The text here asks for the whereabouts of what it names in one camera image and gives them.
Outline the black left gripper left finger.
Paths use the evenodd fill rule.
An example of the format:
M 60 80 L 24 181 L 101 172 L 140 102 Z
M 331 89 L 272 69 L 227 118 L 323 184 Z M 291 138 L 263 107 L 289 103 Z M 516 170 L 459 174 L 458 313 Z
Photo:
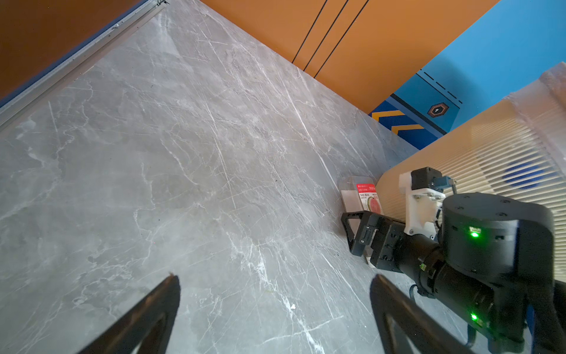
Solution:
M 81 353 L 165 353 L 181 300 L 170 274 Z

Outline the bottle with watermelon label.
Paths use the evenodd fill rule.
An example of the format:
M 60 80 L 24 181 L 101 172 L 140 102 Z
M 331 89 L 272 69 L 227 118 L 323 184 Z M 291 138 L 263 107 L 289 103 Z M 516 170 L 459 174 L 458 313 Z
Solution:
M 339 182 L 339 189 L 346 212 L 382 213 L 373 178 L 365 176 L 345 178 Z

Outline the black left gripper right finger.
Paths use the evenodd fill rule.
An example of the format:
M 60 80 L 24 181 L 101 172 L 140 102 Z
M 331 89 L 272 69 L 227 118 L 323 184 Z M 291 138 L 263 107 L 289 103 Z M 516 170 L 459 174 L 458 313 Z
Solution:
M 371 282 L 370 300 L 385 353 L 471 353 L 386 277 Z

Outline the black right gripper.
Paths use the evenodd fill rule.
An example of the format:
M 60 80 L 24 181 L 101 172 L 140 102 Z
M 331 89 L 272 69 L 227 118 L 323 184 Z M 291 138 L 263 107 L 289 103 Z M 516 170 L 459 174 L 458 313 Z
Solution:
M 407 275 L 419 292 L 433 291 L 445 264 L 439 243 L 421 234 L 408 235 L 405 224 L 370 211 L 344 212 L 340 221 L 352 255 L 362 256 L 370 246 L 375 268 Z

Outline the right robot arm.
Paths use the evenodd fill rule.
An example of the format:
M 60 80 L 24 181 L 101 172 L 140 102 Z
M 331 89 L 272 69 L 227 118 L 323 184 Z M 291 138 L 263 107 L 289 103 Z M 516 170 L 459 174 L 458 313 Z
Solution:
M 380 271 L 405 274 L 404 295 L 383 275 L 371 283 L 386 353 L 470 353 L 477 335 L 491 353 L 565 351 L 565 287 L 554 278 L 554 222 L 538 204 L 503 196 L 424 190 L 408 196 L 404 221 L 346 212 L 349 250 L 372 250 Z

